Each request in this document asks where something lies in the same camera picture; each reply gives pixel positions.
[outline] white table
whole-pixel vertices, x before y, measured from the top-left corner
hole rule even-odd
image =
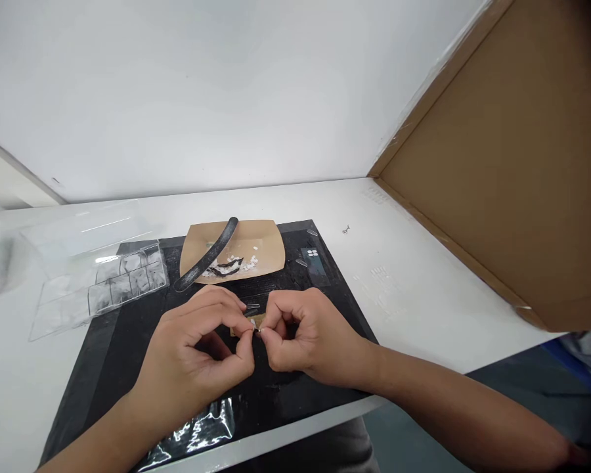
[[[74,215],[99,204],[2,212],[6,227]],[[141,199],[154,238],[206,221],[313,219],[383,346],[467,373],[541,344],[545,333],[460,263],[371,179]],[[342,230],[350,225],[344,234]],[[18,247],[0,294],[0,471],[31,471],[51,429],[87,327],[28,342],[43,278]],[[369,397],[209,450],[164,468],[209,472],[364,414]]]

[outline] black mat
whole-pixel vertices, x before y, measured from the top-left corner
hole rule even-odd
[[[283,270],[226,282],[223,286],[247,304],[260,304],[259,313],[265,311],[272,290],[304,290],[317,286],[361,336],[376,342],[313,221],[284,223],[278,228],[286,252]],[[183,241],[183,237],[160,241],[171,281],[179,275]],[[318,259],[308,255],[308,250],[313,248],[317,250]],[[308,266],[297,263],[297,259],[306,261]],[[92,320],[40,464],[75,440],[133,387],[151,334],[162,314],[186,302],[201,287],[194,284],[184,294],[169,287]],[[219,327],[217,333],[234,350],[238,339],[231,338],[226,327]],[[194,455],[368,396],[355,390],[319,384],[301,372],[273,372],[267,362],[265,346],[256,337],[253,350],[254,374],[174,435],[162,440],[135,467],[136,471]]]

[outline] cardboard box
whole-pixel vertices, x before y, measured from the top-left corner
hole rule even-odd
[[[495,1],[439,79],[370,175],[526,320],[591,329],[591,4]]]

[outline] white wall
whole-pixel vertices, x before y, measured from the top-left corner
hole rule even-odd
[[[361,177],[483,3],[0,0],[0,145],[68,201]]]
[[[0,207],[48,207],[62,203],[62,199],[0,149]]]

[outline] transparent lid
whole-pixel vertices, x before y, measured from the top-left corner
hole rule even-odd
[[[50,278],[69,271],[76,259],[122,242],[145,237],[150,225],[138,200],[107,204],[21,230]]]

